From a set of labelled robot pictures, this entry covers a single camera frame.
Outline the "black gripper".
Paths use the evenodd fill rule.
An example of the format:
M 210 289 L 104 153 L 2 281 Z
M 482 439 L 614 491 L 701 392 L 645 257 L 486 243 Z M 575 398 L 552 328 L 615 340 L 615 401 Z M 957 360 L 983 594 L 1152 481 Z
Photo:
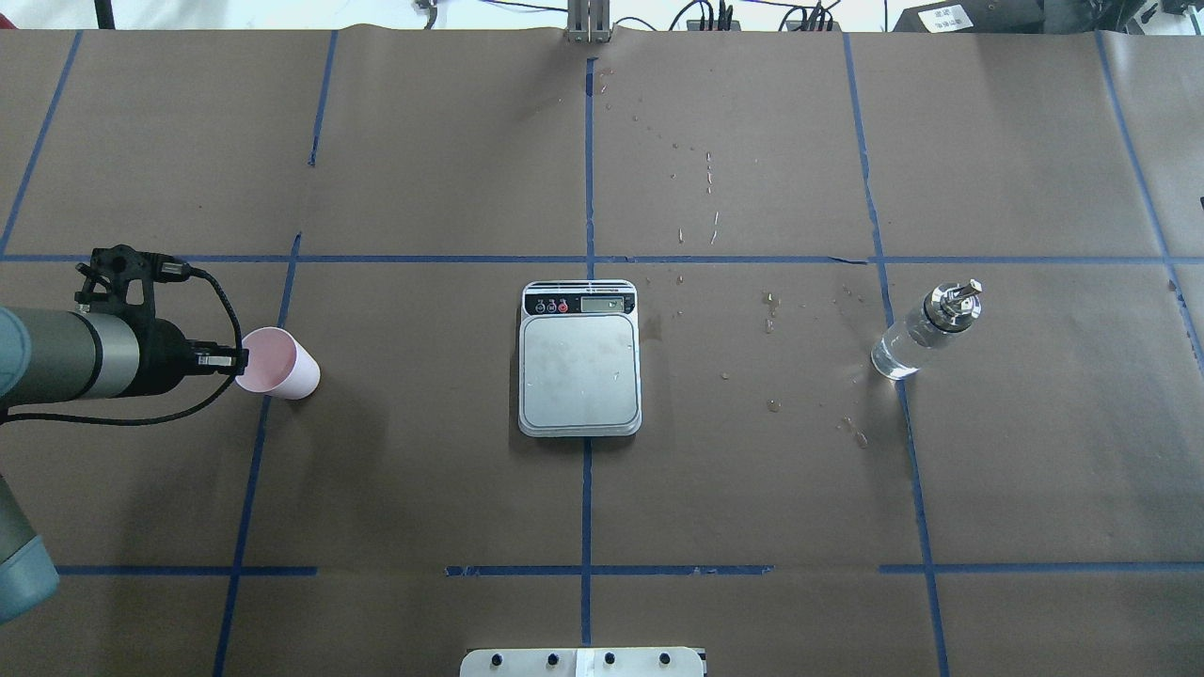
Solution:
M 244 373 L 246 348 L 197 348 L 170 320 L 137 320 L 137 396 L 167 393 L 194 373 Z

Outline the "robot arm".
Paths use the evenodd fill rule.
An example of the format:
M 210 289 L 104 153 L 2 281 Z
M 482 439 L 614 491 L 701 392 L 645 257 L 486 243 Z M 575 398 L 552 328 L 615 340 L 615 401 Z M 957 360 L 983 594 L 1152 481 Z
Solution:
M 154 314 L 2 308 L 2 413 L 26 404 L 154 396 L 193 373 L 244 373 L 249 352 L 185 338 Z M 1 484 L 1 622 L 57 591 L 43 538 Z

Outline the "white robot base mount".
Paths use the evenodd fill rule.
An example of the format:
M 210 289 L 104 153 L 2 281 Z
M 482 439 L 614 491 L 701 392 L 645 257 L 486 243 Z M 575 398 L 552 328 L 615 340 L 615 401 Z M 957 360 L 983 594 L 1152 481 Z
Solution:
M 460 676 L 706 676 L 706 650 L 685 646 L 470 650 Z

